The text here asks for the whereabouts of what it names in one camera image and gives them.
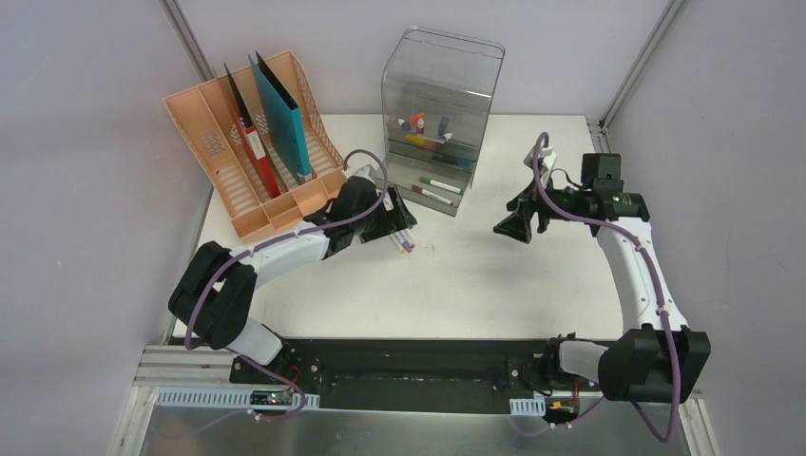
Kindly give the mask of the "white marker dark red cap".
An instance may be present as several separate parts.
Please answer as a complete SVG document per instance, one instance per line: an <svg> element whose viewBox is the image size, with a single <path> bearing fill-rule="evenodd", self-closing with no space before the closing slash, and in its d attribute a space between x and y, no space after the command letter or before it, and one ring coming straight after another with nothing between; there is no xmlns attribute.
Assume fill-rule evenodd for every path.
<svg viewBox="0 0 806 456"><path fill-rule="evenodd" d="M418 193L418 194L420 194L420 195L423 195L423 196L425 196L425 197L427 197L427 198L430 198L430 199L432 199L432 200L439 201L439 202L441 202L441 203L443 203L443 204L447 204L448 206L452 206L452 201L451 201L450 199L447 199L447 198L445 198L445 197L442 197L442 196L440 196L440 195L438 195L438 194L436 194L436 193L434 193L434 192L432 192L432 191L430 191L430 190L428 190L428 189L425 189L425 188L423 188L423 187L421 187L421 186L418 186L418 185L413 185L413 186L412 186L412 190L413 190L415 193Z"/></svg>

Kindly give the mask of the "red folder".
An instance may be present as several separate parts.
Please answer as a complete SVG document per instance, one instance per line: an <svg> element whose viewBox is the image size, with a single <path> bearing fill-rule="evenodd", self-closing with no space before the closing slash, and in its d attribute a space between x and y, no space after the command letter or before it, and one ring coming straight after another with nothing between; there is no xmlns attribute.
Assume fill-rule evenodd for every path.
<svg viewBox="0 0 806 456"><path fill-rule="evenodd" d="M227 84L232 94L233 103L229 105L230 114L241 139L244 151L255 168L262 187L270 199L281 195L280 188L272 165L269 162L266 148L263 144L257 127L255 126L249 110L243 100L240 90L228 66L224 66Z"/></svg>

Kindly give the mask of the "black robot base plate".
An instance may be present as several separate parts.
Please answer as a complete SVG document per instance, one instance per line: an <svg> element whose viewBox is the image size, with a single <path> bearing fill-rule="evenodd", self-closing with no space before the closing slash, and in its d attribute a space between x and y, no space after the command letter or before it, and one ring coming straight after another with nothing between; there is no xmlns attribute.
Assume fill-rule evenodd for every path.
<svg viewBox="0 0 806 456"><path fill-rule="evenodd" d="M278 374L323 409L504 414L512 399L579 398L590 380L550 373L546 339L289 338L263 371L235 359L233 384L275 386Z"/></svg>

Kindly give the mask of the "black highlighter blue cap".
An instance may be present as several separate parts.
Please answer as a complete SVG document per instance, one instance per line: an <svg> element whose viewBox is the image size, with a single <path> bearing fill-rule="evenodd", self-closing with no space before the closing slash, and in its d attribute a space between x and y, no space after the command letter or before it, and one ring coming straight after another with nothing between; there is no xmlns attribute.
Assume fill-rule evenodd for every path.
<svg viewBox="0 0 806 456"><path fill-rule="evenodd" d="M458 157L439 156L439 157L435 157L435 159L437 161L439 161L439 162L446 163L448 165L457 166L457 167L460 167L460 168L472 168L473 167L473 162L472 161L469 161L469 160L466 160L466 159L461 159L461 158L458 158Z"/></svg>

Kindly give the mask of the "dark blue small bottle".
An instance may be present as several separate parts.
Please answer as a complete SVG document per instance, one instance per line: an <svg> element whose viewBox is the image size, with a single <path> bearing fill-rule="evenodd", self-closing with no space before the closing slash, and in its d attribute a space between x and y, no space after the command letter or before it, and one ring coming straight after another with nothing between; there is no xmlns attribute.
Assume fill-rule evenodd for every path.
<svg viewBox="0 0 806 456"><path fill-rule="evenodd" d="M447 116L443 116L440 119L440 122L439 122L438 127L437 127L437 136L440 139L445 139L446 138L446 133L447 133L447 128L448 128L449 122L450 122L450 119Z"/></svg>

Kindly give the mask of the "teal folder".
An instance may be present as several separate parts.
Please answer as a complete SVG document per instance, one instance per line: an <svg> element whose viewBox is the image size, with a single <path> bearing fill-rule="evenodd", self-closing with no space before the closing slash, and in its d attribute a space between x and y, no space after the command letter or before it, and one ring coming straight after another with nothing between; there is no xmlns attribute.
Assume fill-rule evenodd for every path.
<svg viewBox="0 0 806 456"><path fill-rule="evenodd" d="M272 147L296 184L311 180L310 164L301 109L285 85L256 52L249 58Z"/></svg>

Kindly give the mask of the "smoked clear drawer box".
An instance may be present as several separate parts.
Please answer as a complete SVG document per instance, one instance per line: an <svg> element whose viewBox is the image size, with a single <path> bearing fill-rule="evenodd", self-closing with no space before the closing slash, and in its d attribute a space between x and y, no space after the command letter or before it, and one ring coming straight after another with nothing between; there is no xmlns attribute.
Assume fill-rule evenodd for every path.
<svg viewBox="0 0 806 456"><path fill-rule="evenodd" d="M404 31L381 80L385 165L390 183L403 198L451 217L457 214L472 187L505 56L505 47L494 41L432 28ZM418 112L425 113L424 134L417 134L415 125L411 131L402 130L397 120L407 121ZM405 135L418 135L443 140L437 136L443 116L450 119L447 133L453 136L439 148L404 139ZM435 159L439 156L466 159L473 167L448 165ZM424 184L420 177L457 186L463 193ZM452 206L415 193L413 185L450 199Z"/></svg>

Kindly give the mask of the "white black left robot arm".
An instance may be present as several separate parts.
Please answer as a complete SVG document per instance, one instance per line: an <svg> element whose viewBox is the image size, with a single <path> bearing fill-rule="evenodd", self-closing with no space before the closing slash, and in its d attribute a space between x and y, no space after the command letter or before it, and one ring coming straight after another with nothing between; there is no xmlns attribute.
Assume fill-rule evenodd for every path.
<svg viewBox="0 0 806 456"><path fill-rule="evenodd" d="M285 341L250 317L255 291L297 267L350 247L393 235L406 236L417 223L396 186L381 191L366 178L350 177L338 194L290 230L235 254L216 241L198 248L167 302L190 329L192 340L254 360L267 384L282 382L290 359Z"/></svg>

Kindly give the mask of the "white marker purple cap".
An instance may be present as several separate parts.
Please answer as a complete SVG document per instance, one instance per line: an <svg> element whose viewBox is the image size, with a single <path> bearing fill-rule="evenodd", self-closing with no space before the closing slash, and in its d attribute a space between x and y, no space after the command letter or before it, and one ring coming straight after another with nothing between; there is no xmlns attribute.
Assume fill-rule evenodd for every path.
<svg viewBox="0 0 806 456"><path fill-rule="evenodd" d="M405 254L410 254L413 249L414 245L410 242L410 239L406 235L404 231L398 231L392 234L392 239L399 247L400 251Z"/></svg>

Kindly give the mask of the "red orange small bottle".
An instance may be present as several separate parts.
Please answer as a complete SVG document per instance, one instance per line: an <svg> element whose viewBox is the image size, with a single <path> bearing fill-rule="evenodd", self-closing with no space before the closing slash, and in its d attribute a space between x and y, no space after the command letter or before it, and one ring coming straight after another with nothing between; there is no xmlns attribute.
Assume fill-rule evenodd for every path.
<svg viewBox="0 0 806 456"><path fill-rule="evenodd" d="M418 113L416 113L416 114L412 115L412 116L411 116L411 117L408 119L408 123L409 123L409 124L411 124L411 125L416 125L416 124L418 123L418 121L419 121L420 119L423 119L424 117L425 117L425 113L424 113L424 112L418 112Z"/></svg>

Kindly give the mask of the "white marker green cap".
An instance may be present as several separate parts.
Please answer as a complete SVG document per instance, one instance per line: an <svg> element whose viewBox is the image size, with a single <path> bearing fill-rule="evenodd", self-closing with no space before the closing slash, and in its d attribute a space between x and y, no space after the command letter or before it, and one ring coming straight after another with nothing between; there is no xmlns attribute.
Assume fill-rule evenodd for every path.
<svg viewBox="0 0 806 456"><path fill-rule="evenodd" d="M443 190L452 192L453 194L461 195L463 193L461 188L459 188L457 186L454 186L454 185L450 185L450 184L445 183L445 182L440 181L440 180L434 180L434 179L429 178L429 177L420 177L419 181L424 183L424 184L428 184L428 185L431 185L431 186L434 186L434 187L441 188Z"/></svg>

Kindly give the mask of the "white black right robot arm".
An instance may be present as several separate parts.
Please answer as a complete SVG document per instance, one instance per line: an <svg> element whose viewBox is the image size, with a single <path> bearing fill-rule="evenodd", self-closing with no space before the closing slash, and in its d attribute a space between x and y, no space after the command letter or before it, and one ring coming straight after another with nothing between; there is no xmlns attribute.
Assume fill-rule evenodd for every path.
<svg viewBox="0 0 806 456"><path fill-rule="evenodd" d="M605 346L575 336L550 340L539 364L541 380L560 390L578 376L610 401L683 403L711 353L705 332L692 330L677 307L652 240L648 205L624 191L621 157L583 156L578 187L557 189L550 174L556 154L541 147L527 155L534 180L507 204L496 234L529 243L553 220L586 225L604 252L621 306L623 334Z"/></svg>

